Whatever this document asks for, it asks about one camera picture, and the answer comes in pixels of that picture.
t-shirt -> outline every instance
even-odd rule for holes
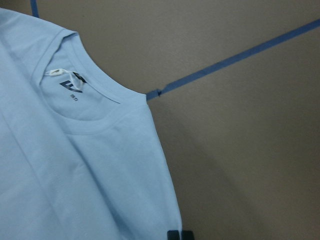
[[[146,95],[79,34],[0,8],[0,239],[166,240],[182,231]]]

crew neck collar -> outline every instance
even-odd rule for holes
[[[40,84],[47,65],[62,43],[66,46],[65,49],[69,60],[77,72],[86,80],[87,84],[106,98],[119,104],[118,107],[110,111],[104,118],[99,120],[79,120],[65,117],[54,111],[45,100]],[[65,28],[55,36],[47,47],[31,76],[31,80],[46,108],[54,115],[62,130],[67,134],[90,135],[99,133],[112,126],[117,119],[128,111],[147,104],[145,94],[122,86],[104,73],[86,52],[79,34],[76,31]]]

logo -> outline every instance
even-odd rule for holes
[[[81,90],[72,88],[74,85],[73,85],[69,80],[68,80],[68,81],[64,81],[64,82],[61,82],[60,85],[63,86],[63,87],[65,87],[66,89],[68,89],[68,90],[70,90],[70,91],[74,91],[74,92],[77,92],[77,93],[82,93]]]

